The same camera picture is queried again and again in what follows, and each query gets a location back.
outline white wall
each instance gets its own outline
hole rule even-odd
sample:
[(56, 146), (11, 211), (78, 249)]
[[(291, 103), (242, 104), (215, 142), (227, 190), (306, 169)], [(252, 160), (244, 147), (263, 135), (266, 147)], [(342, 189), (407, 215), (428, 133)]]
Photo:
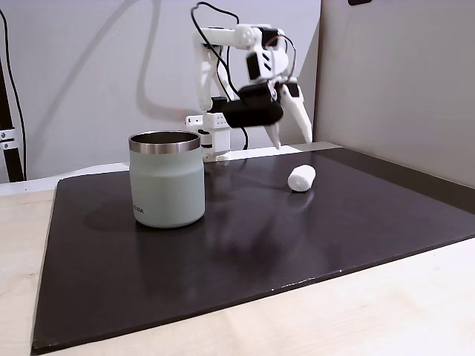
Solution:
[(475, 186), (475, 1), (325, 0), (318, 138)]
[[(28, 178), (34, 179), (128, 160), (127, 138), (148, 130), (184, 128), (198, 113), (193, 83), (195, 0), (2, 0), (10, 33), (10, 56), (28, 143)], [(304, 95), (313, 114), (316, 75), (315, 28), (320, 1), (215, 0), (242, 23), (272, 23), (298, 49), (297, 73), (305, 62)], [(201, 7), (202, 26), (233, 27), (234, 19)], [(0, 54), (4, 62), (3, 41)], [(231, 50), (233, 82), (246, 84), (243, 51)], [(13, 93), (9, 100), (19, 128)], [(298, 131), (283, 124), (283, 141)], [(250, 147), (270, 146), (262, 128), (249, 132)], [(232, 148), (243, 134), (233, 131)], [(7, 173), (0, 158), (0, 182)]]

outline mint green tumbler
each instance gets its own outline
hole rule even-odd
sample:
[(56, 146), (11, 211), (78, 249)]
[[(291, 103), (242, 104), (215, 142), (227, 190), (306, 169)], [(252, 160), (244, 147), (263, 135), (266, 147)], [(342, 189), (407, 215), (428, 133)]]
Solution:
[(135, 219), (152, 228), (194, 223), (205, 213), (200, 135), (145, 132), (128, 139)]

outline black mat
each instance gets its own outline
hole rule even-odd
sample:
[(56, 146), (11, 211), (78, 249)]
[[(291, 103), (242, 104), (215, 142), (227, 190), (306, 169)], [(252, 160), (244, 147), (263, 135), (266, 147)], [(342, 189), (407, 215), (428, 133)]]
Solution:
[[(311, 191), (292, 193), (308, 164)], [(135, 222), (128, 172), (59, 182), (33, 353), (172, 323), (475, 234), (475, 190), (344, 148), (206, 164), (206, 214)]]

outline power cord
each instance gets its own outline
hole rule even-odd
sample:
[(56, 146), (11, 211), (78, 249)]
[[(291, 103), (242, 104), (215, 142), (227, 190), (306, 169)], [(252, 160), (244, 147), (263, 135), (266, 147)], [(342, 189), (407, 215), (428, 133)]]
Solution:
[(203, 38), (203, 41), (208, 45), (208, 48), (214, 53), (214, 55), (217, 57), (218, 61), (221, 62), (221, 64), (224, 66), (224, 69), (226, 69), (226, 73), (228, 75), (228, 82), (229, 82), (229, 86), (231, 87), (232, 91), (235, 92), (236, 96), (239, 98), (239, 93), (238, 91), (236, 90), (235, 86), (232, 84), (232, 80), (231, 80), (231, 73), (229, 72), (229, 67), (228, 65), (224, 62), (224, 59), (221, 57), (221, 55), (216, 52), (215, 48), (213, 47), (213, 45), (211, 43), (209, 43), (208, 39), (206, 38), (205, 34), (203, 33), (203, 31), (201, 30), (200, 28), (200, 25), (197, 23), (196, 19), (194, 18), (194, 11), (200, 6), (200, 5), (205, 5), (207, 7), (210, 7), (211, 9), (219, 12), (219, 13), (225, 13), (226, 15), (230, 15), (232, 17), (234, 17), (236, 19), (236, 23), (239, 24), (239, 16), (236, 15), (235, 13), (231, 13), (229, 11), (226, 11), (226, 10), (221, 10), (221, 9), (218, 9), (217, 7), (211, 5), (210, 3), (208, 2), (205, 2), (205, 1), (199, 1), (194, 7), (191, 8), (191, 11), (190, 11), (190, 14), (191, 14), (191, 20), (193, 21), (193, 24), (194, 26), (196, 27), (196, 30), (198, 31), (198, 33), (201, 35), (201, 37)]
[(289, 78), (287, 79), (286, 83), (289, 82), (290, 78), (292, 77), (293, 73), (294, 73), (294, 69), (295, 69), (295, 59), (297, 58), (297, 50), (295, 49), (295, 46), (294, 46), (294, 42), (292, 42), (292, 40), (285, 36), (285, 35), (280, 35), (282, 37), (284, 37), (285, 39), (287, 39), (290, 44), (292, 45), (292, 48), (294, 49), (294, 60), (293, 60), (293, 63), (292, 63), (292, 69), (290, 71), (290, 75), (289, 75)]
[(22, 136), (23, 136), (23, 177), (24, 180), (27, 180), (27, 137), (24, 131), (24, 121), (23, 121), (23, 113), (22, 107), (20, 106), (20, 100), (18, 98), (18, 92), (16, 91), (15, 81), (13, 80), (12, 68), (10, 66), (10, 51), (8, 49), (8, 26), (7, 26), (7, 19), (3, 14), (3, 11), (0, 10), (0, 15), (3, 18), (4, 24), (4, 33), (5, 33), (5, 52), (7, 57), (7, 67), (8, 67), (8, 75), (10, 76), (10, 81), (12, 83), (13, 92), (15, 93), (15, 100), (16, 100), (16, 107), (18, 108), (18, 114), (20, 116), (20, 122), (22, 124)]
[[(220, 55), (223, 53), (223, 46), (220, 46)], [(227, 65), (229, 66), (229, 46), (228, 46), (228, 50), (227, 50), (227, 54), (226, 54), (226, 63)], [(223, 85), (223, 82), (221, 81), (221, 78), (220, 78), (220, 74), (218, 72), (218, 68), (220, 67), (220, 62), (218, 61), (217, 64), (216, 64), (216, 75), (217, 75), (217, 80), (219, 80), (220, 84), (221, 84), (221, 87), (224, 91), (224, 93), (226, 94), (226, 96), (228, 97), (228, 100), (231, 101), (231, 98), (229, 97), (229, 94), (228, 92), (226, 91), (226, 89), (224, 88), (224, 85)], [(243, 147), (243, 150), (247, 150), (247, 148), (249, 147), (249, 137), (247, 136), (247, 132), (246, 132), (246, 129), (245, 128), (240, 128), (243, 133), (244, 133), (244, 137), (246, 138), (246, 142), (244, 143), (244, 147)]]
[[(226, 74), (228, 75), (228, 82), (229, 82), (229, 86), (231, 87), (232, 91), (235, 92), (236, 96), (239, 98), (239, 93), (238, 91), (236, 90), (235, 86), (232, 84), (232, 81), (231, 81), (231, 73), (229, 72), (229, 46), (228, 46), (228, 49), (226, 51), (226, 62), (224, 62), (224, 59), (223, 57), (221, 57), (221, 54), (223, 53), (223, 46), (220, 46), (220, 52), (216, 52), (216, 50), (214, 49), (214, 47), (212, 46), (211, 43), (209, 43), (208, 39), (206, 38), (205, 34), (203, 33), (203, 31), (201, 30), (200, 28), (200, 25), (198, 25), (196, 19), (194, 18), (194, 11), (200, 6), (200, 5), (205, 5), (207, 7), (210, 7), (211, 9), (219, 12), (219, 13), (225, 13), (226, 15), (230, 15), (232, 17), (234, 17), (236, 19), (236, 24), (239, 24), (239, 16), (236, 15), (235, 13), (231, 13), (229, 11), (226, 11), (226, 10), (222, 10), (222, 9), (218, 9), (217, 7), (211, 5), (210, 3), (208, 2), (205, 2), (205, 1), (199, 1), (192, 9), (191, 9), (191, 20), (193, 21), (194, 23), (194, 26), (196, 27), (198, 33), (201, 35), (201, 37), (203, 38), (204, 42), (206, 42), (206, 44), (208, 45), (208, 48), (212, 50), (212, 52), (216, 55), (216, 58), (218, 59), (217, 61), (217, 64), (216, 64), (216, 74), (217, 74), (217, 80), (219, 80), (220, 84), (221, 84), (221, 87), (224, 91), (224, 93), (226, 94), (227, 98), (229, 101), (231, 101), (231, 98), (229, 97), (229, 94), (228, 92), (226, 91), (226, 89), (224, 88), (224, 85), (223, 85), (223, 82), (221, 81), (221, 78), (219, 76), (219, 73), (218, 73), (218, 68), (220, 67), (220, 63), (224, 66), (224, 69), (226, 70)], [(249, 147), (249, 137), (247, 136), (247, 132), (246, 132), (246, 129), (245, 128), (240, 128), (243, 133), (244, 133), (244, 137), (246, 138), (246, 141), (244, 143), (244, 147), (243, 147), (243, 150), (247, 150), (247, 148)]]

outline marshmallow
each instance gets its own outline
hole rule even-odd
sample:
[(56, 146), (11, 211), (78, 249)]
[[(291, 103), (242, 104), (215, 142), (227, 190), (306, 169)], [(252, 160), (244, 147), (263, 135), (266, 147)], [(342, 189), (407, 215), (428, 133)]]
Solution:
[(315, 179), (315, 169), (310, 165), (294, 168), (287, 183), (293, 191), (308, 191)]

